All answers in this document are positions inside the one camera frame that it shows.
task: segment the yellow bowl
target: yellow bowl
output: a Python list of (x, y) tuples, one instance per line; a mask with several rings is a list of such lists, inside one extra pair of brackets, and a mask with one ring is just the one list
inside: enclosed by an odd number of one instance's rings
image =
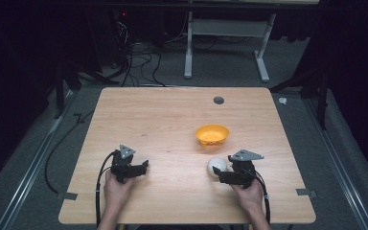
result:
[(229, 130), (221, 125), (201, 126), (196, 130), (195, 136), (202, 145), (213, 146), (222, 144), (229, 135)]

